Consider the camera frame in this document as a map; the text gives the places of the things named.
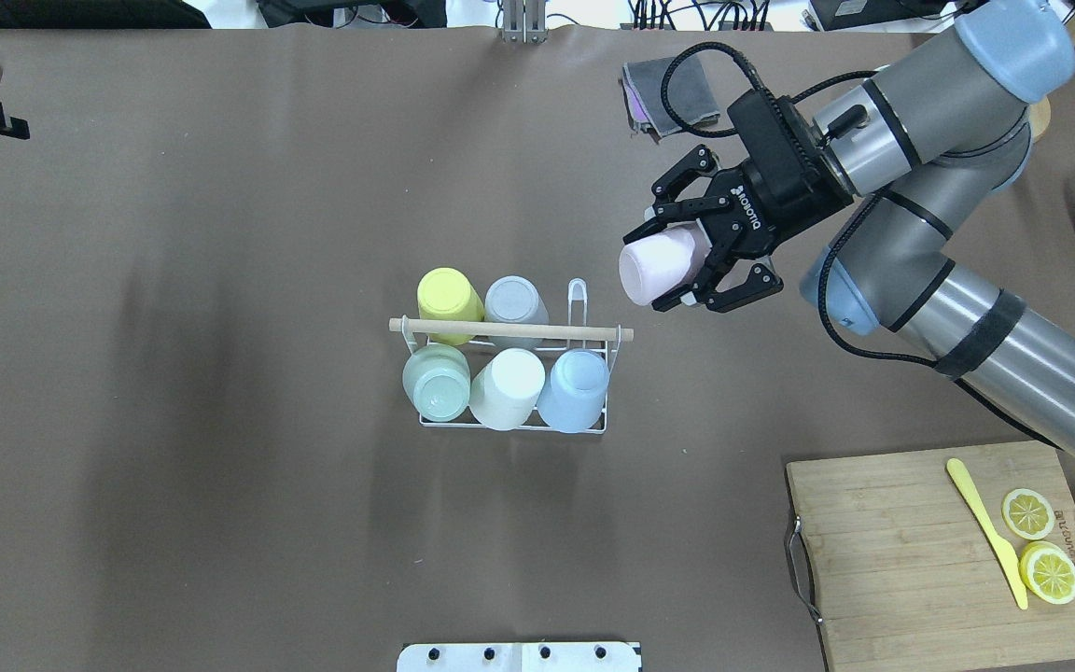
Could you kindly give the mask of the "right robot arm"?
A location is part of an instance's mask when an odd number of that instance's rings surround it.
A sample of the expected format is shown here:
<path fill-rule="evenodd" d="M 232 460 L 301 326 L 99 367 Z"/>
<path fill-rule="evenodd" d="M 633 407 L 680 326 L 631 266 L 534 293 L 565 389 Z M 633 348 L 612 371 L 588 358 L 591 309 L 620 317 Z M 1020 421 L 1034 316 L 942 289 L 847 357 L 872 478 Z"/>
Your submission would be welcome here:
<path fill-rule="evenodd" d="M 1075 72 L 1067 27 L 1045 1 L 990 1 L 903 59 L 860 72 L 812 118 L 801 94 L 776 95 L 742 51 L 728 55 L 749 89 L 728 109 L 747 155 L 720 167 L 696 146 L 653 183 L 643 224 L 624 235 L 627 292 L 664 312 L 729 312 L 780 292 L 773 252 L 861 205 L 820 255 L 803 294 L 825 330 L 885 328 L 918 356 L 892 354 L 952 380 L 1033 437 L 1075 456 L 1075 339 L 944 255 L 981 200 L 1006 189 L 1034 145 L 1031 109 Z"/>

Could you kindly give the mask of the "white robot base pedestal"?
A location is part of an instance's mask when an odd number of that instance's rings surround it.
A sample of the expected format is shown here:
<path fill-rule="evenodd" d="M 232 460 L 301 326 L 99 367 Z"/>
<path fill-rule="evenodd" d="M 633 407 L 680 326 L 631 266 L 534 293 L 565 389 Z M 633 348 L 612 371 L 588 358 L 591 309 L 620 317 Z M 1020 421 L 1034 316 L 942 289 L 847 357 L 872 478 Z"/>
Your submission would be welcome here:
<path fill-rule="evenodd" d="M 397 671 L 643 671 L 639 643 L 535 641 L 414 643 Z"/>

